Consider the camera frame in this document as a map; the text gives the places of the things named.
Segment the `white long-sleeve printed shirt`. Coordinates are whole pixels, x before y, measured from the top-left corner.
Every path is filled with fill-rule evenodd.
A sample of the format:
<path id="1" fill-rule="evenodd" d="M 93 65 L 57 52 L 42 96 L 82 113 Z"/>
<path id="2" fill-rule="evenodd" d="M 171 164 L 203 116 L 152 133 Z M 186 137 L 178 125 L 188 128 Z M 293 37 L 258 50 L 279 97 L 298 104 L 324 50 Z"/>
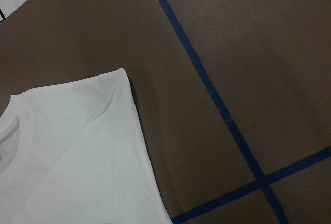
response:
<path id="1" fill-rule="evenodd" d="M 1 223 L 170 223 L 124 69 L 10 97 Z"/>

